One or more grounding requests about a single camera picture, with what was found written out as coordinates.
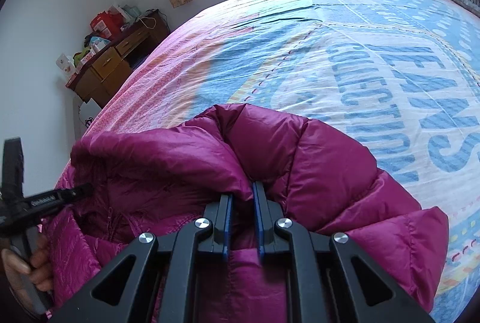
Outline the person's left hand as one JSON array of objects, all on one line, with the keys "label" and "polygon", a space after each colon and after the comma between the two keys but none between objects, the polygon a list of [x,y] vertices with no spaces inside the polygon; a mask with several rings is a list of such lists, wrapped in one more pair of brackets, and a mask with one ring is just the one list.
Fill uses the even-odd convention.
[{"label": "person's left hand", "polygon": [[53,290],[53,272],[49,261],[49,243],[45,235],[40,234],[37,249],[27,262],[13,250],[1,250],[2,265],[7,274],[10,287],[19,297],[26,297],[22,277],[25,276],[39,291]]}]

